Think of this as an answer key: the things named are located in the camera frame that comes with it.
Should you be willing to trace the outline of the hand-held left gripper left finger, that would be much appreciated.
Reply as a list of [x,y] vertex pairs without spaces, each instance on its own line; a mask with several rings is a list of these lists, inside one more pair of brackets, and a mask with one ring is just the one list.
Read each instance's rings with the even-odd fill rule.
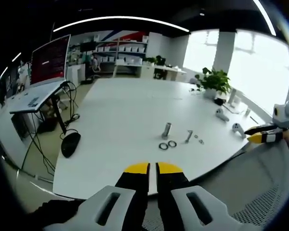
[[46,231],[140,231],[149,190],[149,163],[127,167],[114,186],[105,186],[83,201],[76,214]]

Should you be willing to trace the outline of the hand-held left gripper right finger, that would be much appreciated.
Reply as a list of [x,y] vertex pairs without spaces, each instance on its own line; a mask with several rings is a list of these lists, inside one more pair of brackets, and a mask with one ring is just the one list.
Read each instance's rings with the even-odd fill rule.
[[156,163],[158,208],[166,231],[260,231],[228,213],[226,204],[200,186],[192,186],[183,171]]

